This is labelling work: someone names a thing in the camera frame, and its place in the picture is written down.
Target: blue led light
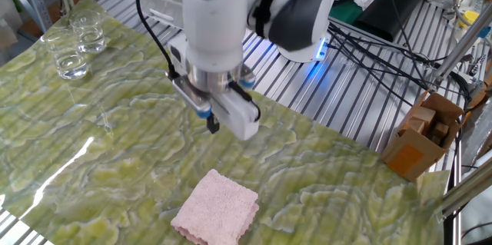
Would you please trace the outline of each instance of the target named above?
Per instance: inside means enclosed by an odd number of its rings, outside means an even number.
[[[326,38],[322,38],[319,47],[317,48],[316,52],[316,59],[321,59],[324,58],[323,54],[323,47],[324,47],[324,42],[326,41]]]

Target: wooden block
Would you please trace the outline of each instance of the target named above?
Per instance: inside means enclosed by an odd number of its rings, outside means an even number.
[[[432,142],[440,146],[440,137],[433,136],[431,140]]]
[[[421,120],[418,119],[410,119],[402,128],[400,131],[398,131],[398,134],[402,136],[407,129],[414,129],[417,133],[422,134],[425,128],[425,123]]]
[[[412,114],[411,119],[423,121],[425,123],[425,129],[427,129],[431,124],[432,120],[434,119],[435,115],[436,115],[436,111],[431,110],[429,108],[419,107]]]
[[[449,127],[446,124],[437,122],[434,130],[432,131],[432,135],[443,138],[447,136],[447,131],[449,131]]]

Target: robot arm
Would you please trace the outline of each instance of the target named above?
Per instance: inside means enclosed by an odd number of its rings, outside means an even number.
[[[258,131],[260,108],[243,88],[254,75],[243,64],[246,28],[275,43],[291,60],[310,61],[325,36],[334,0],[183,0],[184,35],[171,42],[180,78],[175,90],[207,119],[240,139]]]

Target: water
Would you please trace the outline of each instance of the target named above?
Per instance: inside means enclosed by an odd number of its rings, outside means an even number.
[[[75,80],[84,77],[88,67],[81,55],[66,55],[56,61],[56,71],[64,79]]]
[[[99,27],[83,28],[78,36],[78,49],[84,53],[97,53],[105,49],[105,37]]]

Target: yellow object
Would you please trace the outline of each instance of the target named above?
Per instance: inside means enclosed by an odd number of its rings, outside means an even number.
[[[467,20],[467,22],[473,24],[477,20],[478,15],[480,15],[480,14],[479,13],[476,13],[476,12],[473,12],[473,11],[466,11],[463,14],[463,17],[464,17],[464,19]],[[466,28],[466,27],[468,27],[468,25],[464,24],[464,22],[462,22],[460,20],[460,27]]]

